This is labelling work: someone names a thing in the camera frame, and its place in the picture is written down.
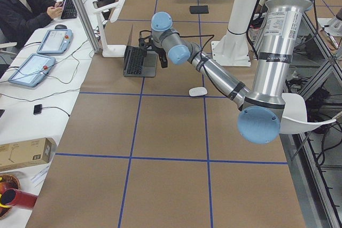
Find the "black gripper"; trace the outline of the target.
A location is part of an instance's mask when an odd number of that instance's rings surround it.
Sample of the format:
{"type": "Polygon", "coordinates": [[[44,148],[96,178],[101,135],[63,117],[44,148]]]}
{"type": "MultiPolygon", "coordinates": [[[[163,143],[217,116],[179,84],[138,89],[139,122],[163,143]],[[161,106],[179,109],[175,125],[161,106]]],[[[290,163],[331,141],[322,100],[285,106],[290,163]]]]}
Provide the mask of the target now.
{"type": "Polygon", "coordinates": [[[138,39],[138,46],[141,49],[142,55],[146,57],[148,49],[156,52],[159,55],[161,68],[168,67],[168,60],[164,49],[159,48],[155,45],[152,37],[140,37],[138,39]]]}

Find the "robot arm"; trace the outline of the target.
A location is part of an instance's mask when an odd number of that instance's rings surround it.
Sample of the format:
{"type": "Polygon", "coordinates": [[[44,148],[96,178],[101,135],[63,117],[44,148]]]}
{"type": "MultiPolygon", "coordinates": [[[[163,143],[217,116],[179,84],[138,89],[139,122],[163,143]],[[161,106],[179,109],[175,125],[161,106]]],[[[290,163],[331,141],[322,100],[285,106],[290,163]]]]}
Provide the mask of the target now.
{"type": "Polygon", "coordinates": [[[151,19],[149,47],[161,58],[162,67],[190,63],[205,75],[216,89],[236,103],[240,114],[237,128],[248,141],[266,144],[280,134],[297,134],[308,127],[295,120],[288,125],[289,101],[283,93],[287,73],[303,14],[314,0],[265,0],[267,13],[259,35],[257,67],[253,86],[248,88],[227,66],[247,66],[247,29],[259,0],[234,0],[227,33],[214,42],[207,54],[174,29],[167,12],[157,12],[151,19]]]}

